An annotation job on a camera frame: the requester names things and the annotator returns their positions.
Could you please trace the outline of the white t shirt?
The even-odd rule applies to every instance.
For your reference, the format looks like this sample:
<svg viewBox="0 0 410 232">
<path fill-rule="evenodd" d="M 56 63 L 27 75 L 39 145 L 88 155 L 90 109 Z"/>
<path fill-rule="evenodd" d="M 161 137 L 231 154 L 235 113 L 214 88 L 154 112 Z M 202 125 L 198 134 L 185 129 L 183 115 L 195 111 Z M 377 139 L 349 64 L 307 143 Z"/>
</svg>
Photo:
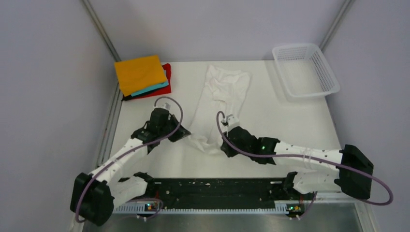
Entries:
<svg viewBox="0 0 410 232">
<path fill-rule="evenodd" d="M 188 130 L 187 145 L 206 154 L 220 152 L 222 138 L 217 128 L 216 114 L 238 116 L 246 99 L 252 74 L 241 70 L 226 70 L 209 65 L 204 87 Z"/>
</svg>

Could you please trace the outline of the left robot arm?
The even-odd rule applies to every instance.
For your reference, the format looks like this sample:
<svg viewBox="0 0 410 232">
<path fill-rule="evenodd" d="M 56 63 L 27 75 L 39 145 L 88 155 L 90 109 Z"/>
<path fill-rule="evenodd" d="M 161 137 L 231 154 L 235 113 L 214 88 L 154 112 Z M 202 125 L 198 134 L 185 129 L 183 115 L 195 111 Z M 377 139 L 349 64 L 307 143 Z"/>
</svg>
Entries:
<svg viewBox="0 0 410 232">
<path fill-rule="evenodd" d="M 190 135 L 181 124 L 182 107 L 178 109 L 180 116 L 176 117 L 167 107 L 155 106 L 149 120 L 131 134 L 115 155 L 90 173 L 80 173 L 75 178 L 70 210 L 77 223 L 89 221 L 101 226 L 118 206 L 137 196 L 144 200 L 154 196 L 155 187 L 143 173 L 126 173 L 161 141 L 177 142 Z"/>
</svg>

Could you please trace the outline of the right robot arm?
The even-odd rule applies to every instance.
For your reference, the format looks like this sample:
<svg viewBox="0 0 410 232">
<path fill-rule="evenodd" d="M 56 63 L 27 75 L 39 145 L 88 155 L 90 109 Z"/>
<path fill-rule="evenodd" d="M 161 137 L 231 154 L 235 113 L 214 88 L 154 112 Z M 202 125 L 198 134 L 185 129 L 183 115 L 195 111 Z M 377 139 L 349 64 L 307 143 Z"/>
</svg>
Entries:
<svg viewBox="0 0 410 232">
<path fill-rule="evenodd" d="M 341 191 L 360 200 L 368 200 L 371 195 L 371 178 L 356 170 L 372 175 L 374 165 L 353 145 L 345 145 L 341 150 L 319 150 L 291 145 L 277 138 L 257 138 L 237 126 L 223 133 L 220 148 L 228 157 L 242 150 L 258 164 L 293 167 L 283 186 L 289 199 L 315 191 Z"/>
</svg>

